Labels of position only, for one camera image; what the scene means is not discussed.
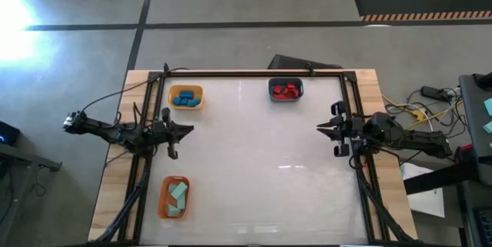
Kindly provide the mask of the black floor case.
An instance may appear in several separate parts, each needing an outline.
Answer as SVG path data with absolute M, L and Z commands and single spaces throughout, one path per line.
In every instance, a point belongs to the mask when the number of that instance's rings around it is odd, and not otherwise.
M 340 65 L 324 64 L 286 55 L 276 54 L 267 69 L 342 69 Z

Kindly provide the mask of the black power adapter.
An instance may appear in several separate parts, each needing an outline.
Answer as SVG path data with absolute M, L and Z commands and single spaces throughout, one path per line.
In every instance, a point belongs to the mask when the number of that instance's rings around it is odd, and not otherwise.
M 425 85 L 421 87 L 420 93 L 423 97 L 432 98 L 442 102 L 449 102 L 451 100 L 451 96 L 445 89 L 438 89 Z

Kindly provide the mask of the black aluminium table frame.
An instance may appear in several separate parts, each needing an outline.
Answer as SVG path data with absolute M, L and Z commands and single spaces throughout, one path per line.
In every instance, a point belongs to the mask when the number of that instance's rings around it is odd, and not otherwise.
M 339 74 L 345 76 L 353 92 L 349 99 L 352 105 L 358 105 L 362 112 L 374 113 L 384 111 L 384 105 L 390 100 L 381 93 L 376 71 L 373 69 L 348 69 L 348 70 L 317 70 L 316 77 L 323 74 Z M 183 74 L 196 78 L 204 76 L 209 78 L 236 77 L 236 78 L 268 78 L 279 76 L 309 76 L 307 70 L 175 70 L 169 76 L 177 77 Z M 155 111 L 152 106 L 157 101 L 155 92 L 146 92 L 145 81 L 149 78 L 160 77 L 158 70 L 130 70 L 128 71 L 122 93 L 118 100 L 118 111 L 122 118 L 128 120 L 131 117 L 133 102 L 139 105 L 146 113 Z M 88 241 L 93 241 L 109 226 L 110 221 L 117 215 L 123 205 L 128 192 L 134 188 L 134 184 L 141 175 L 143 159 L 124 159 L 120 166 L 104 169 L 101 184 L 98 190 L 95 212 L 93 213 L 91 226 L 88 233 Z M 395 222 L 412 238 L 417 238 L 417 231 L 411 208 L 404 190 L 404 180 L 400 173 L 397 158 L 387 151 L 380 152 L 368 161 L 370 168 L 364 172 L 371 184 L 378 186 L 381 201 L 394 218 Z

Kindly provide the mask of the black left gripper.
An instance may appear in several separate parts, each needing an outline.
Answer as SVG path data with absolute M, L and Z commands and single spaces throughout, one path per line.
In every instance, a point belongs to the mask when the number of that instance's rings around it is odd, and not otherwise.
M 170 108 L 161 110 L 161 120 L 153 122 L 152 133 L 156 145 L 168 143 L 168 157 L 178 159 L 175 144 L 194 130 L 193 125 L 180 125 L 171 120 Z

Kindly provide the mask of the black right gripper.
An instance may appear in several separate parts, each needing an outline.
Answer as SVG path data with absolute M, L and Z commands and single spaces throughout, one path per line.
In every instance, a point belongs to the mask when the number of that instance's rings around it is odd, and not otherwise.
M 364 121 L 362 118 L 352 117 L 347 113 L 347 104 L 343 101 L 332 105 L 332 121 L 317 125 L 319 132 L 326 135 L 330 140 L 339 141 L 334 147 L 336 157 L 349 156 L 350 146 L 345 142 L 346 138 L 355 139 L 363 133 Z

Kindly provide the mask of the orange plastic bin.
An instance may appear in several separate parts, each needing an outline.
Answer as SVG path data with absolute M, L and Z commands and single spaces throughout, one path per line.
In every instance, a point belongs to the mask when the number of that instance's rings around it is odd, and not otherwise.
M 180 182 L 184 182 L 187 186 L 188 189 L 185 191 L 186 194 L 186 208 L 181 210 L 181 215 L 177 218 L 170 218 L 167 217 L 167 204 L 173 205 L 177 207 L 177 199 L 173 198 L 171 196 L 171 193 L 168 192 L 168 186 L 170 184 L 179 184 Z M 189 200 L 189 193 L 191 189 L 191 184 L 187 178 L 184 176 L 176 176 L 176 175 L 170 175 L 167 176 L 162 184 L 161 184 L 161 192 L 159 196 L 159 201 L 158 201 L 158 216 L 161 219 L 164 220 L 181 220 L 184 218 L 187 208 L 188 208 L 188 200 Z

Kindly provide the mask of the slate blue plastic bin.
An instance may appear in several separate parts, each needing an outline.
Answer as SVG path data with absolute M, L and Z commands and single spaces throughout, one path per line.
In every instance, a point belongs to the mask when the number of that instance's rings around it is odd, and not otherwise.
M 289 88 L 287 88 L 287 83 L 293 83 L 295 85 L 295 88 L 299 91 L 298 98 L 282 99 L 282 100 L 274 99 L 275 94 L 273 93 L 273 89 L 276 85 L 281 85 L 283 87 L 281 94 L 288 94 Z M 303 82 L 299 78 L 271 78 L 268 81 L 268 93 L 271 101 L 273 102 L 296 102 L 304 94 Z

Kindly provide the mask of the black side stand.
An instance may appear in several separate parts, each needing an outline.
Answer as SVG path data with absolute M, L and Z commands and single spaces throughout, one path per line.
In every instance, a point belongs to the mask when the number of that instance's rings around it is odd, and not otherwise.
M 0 247 L 6 247 L 8 235 L 14 225 L 19 209 L 23 205 L 24 199 L 28 196 L 30 188 L 34 182 L 38 168 L 49 169 L 51 172 L 58 172 L 62 166 L 61 162 L 55 162 L 51 159 L 43 158 L 28 152 L 12 147 L 10 145 L 0 144 L 0 161 L 6 162 L 9 169 L 8 179 L 8 206 L 5 212 L 0 216 Z M 19 182 L 13 180 L 14 166 L 25 168 L 25 174 Z

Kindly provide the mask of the yellow plastic bin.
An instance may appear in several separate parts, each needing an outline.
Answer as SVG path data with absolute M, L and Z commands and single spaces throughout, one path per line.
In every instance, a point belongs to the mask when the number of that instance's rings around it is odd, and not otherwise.
M 201 104 L 191 108 L 187 107 L 187 103 L 190 99 L 181 99 L 181 105 L 174 105 L 173 99 L 175 97 L 179 97 L 180 91 L 193 91 L 194 98 L 199 98 L 201 100 Z M 200 110 L 204 106 L 204 90 L 200 85 L 173 85 L 168 90 L 168 104 L 177 110 Z

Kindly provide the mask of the black hazard-striped floor mat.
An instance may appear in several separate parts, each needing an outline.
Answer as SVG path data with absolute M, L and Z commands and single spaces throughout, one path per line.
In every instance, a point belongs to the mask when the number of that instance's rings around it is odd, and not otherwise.
M 492 18 L 492 0 L 354 0 L 364 22 Z

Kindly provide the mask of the white paper sheet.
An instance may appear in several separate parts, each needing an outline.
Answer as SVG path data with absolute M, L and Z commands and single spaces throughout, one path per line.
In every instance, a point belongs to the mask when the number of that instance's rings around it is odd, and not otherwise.
M 431 169 L 420 167 L 409 162 L 405 162 L 401 166 L 401 174 L 404 180 L 430 172 L 432 172 Z M 407 197 L 412 211 L 441 218 L 445 217 L 444 194 L 442 188 L 408 195 Z

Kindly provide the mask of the black keyboard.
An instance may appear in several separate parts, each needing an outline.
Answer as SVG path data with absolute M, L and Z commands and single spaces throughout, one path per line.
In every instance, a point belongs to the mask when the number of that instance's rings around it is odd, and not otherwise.
M 492 208 L 474 210 L 481 247 L 492 247 Z

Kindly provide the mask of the black desk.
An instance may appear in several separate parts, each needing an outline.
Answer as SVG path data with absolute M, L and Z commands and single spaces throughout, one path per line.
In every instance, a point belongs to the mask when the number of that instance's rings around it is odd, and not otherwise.
M 492 98 L 492 72 L 459 77 L 460 93 L 464 101 L 468 132 L 474 146 L 474 157 L 404 181 L 406 193 L 413 195 L 465 181 L 492 186 L 492 134 L 483 126 L 492 122 L 484 101 Z

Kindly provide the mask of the black device with blue light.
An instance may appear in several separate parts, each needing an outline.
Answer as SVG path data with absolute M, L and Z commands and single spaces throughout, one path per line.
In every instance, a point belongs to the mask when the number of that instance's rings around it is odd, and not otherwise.
M 5 122 L 0 121 L 0 143 L 15 146 L 20 136 L 20 130 Z

